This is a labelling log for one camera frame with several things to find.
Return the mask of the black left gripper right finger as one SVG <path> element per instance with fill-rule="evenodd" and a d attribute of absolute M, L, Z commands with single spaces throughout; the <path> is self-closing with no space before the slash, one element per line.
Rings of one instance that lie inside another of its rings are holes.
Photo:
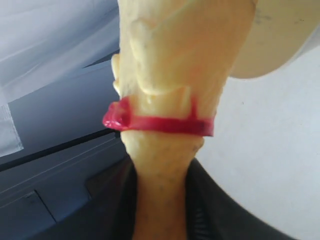
<path fill-rule="evenodd" d="M 235 202 L 196 159 L 188 168 L 185 189 L 189 240 L 292 239 Z"/>

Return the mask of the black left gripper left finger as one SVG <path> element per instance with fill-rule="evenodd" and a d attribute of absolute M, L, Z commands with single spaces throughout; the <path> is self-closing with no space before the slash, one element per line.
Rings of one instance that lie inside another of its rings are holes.
<path fill-rule="evenodd" d="M 110 240 L 132 240 L 136 220 L 137 174 L 129 156 L 124 159 L 124 185 L 110 233 Z"/>

